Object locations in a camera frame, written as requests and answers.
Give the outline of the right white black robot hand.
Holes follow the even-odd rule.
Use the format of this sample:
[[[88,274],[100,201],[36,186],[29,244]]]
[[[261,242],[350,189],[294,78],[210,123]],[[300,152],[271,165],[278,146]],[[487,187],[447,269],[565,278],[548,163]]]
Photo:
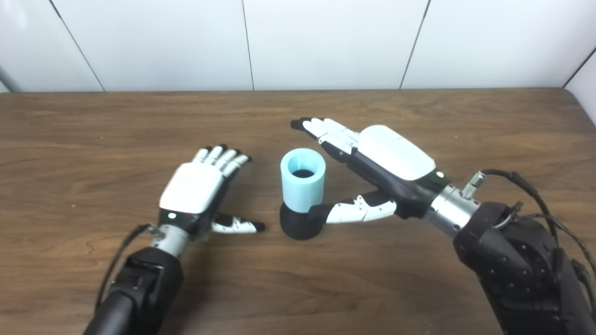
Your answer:
[[[355,132],[329,118],[302,117],[290,127],[307,133],[330,157],[375,187],[355,199],[311,207],[307,215],[312,222],[366,222],[391,215],[421,219],[449,184],[439,176],[434,159],[385,125]]]

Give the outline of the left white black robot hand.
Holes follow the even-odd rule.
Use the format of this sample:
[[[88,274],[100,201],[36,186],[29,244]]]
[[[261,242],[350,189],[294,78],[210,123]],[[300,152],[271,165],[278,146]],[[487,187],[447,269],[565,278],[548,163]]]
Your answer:
[[[225,144],[203,147],[191,161],[181,164],[158,202],[158,225],[171,225],[194,241],[211,232],[257,234],[262,222],[224,214],[219,207],[238,171],[252,158]]]

